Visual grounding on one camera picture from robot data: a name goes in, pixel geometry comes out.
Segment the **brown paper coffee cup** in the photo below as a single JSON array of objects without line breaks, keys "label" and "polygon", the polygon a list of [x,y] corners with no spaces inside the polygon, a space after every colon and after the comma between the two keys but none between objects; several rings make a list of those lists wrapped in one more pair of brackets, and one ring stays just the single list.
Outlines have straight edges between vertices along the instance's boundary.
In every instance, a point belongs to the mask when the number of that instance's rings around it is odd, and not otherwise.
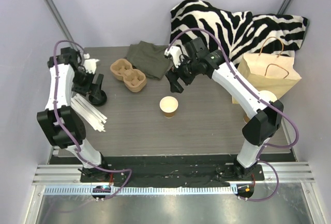
[{"label": "brown paper coffee cup", "polygon": [[166,118],[172,118],[178,109],[178,101],[175,97],[165,96],[160,100],[159,107]]}]

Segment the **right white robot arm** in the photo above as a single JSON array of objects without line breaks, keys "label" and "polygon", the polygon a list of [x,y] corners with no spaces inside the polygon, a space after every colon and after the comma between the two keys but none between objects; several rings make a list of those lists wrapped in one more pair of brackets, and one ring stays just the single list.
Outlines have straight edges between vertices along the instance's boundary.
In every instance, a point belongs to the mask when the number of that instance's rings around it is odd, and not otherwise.
[{"label": "right white robot arm", "polygon": [[170,90],[173,93],[182,93],[184,89],[179,84],[179,79],[189,85],[196,76],[203,74],[236,99],[249,121],[242,129],[244,143],[234,160],[231,176],[245,180],[252,174],[263,145],[280,128],[283,104],[279,100],[271,101],[268,96],[263,96],[232,63],[226,63],[220,50],[211,52],[201,38],[186,43],[184,47],[185,54],[177,46],[171,46],[164,52],[165,58],[173,62],[173,66],[165,74]]}]

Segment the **brown pulp cup carrier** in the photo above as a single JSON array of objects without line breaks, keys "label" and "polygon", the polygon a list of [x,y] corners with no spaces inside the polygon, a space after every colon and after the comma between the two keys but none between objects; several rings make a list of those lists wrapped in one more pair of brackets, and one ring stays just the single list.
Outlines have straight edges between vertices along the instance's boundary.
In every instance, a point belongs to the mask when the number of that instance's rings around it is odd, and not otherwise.
[{"label": "brown pulp cup carrier", "polygon": [[116,60],[110,66],[110,71],[114,77],[122,81],[131,92],[140,92],[147,84],[146,75],[140,70],[134,69],[133,65],[124,58]]}]

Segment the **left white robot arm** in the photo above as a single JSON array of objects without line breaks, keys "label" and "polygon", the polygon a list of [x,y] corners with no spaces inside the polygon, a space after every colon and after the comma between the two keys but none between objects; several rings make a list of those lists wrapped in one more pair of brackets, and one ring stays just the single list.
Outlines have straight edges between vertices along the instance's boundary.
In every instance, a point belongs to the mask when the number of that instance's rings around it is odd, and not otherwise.
[{"label": "left white robot arm", "polygon": [[104,75],[95,75],[97,62],[71,47],[51,56],[47,63],[51,74],[49,100],[45,109],[37,113],[37,122],[51,146],[77,157],[83,175],[105,182],[110,169],[102,153],[88,142],[85,125],[71,105],[73,96],[88,96],[94,106],[106,103],[107,96],[101,88]]}]

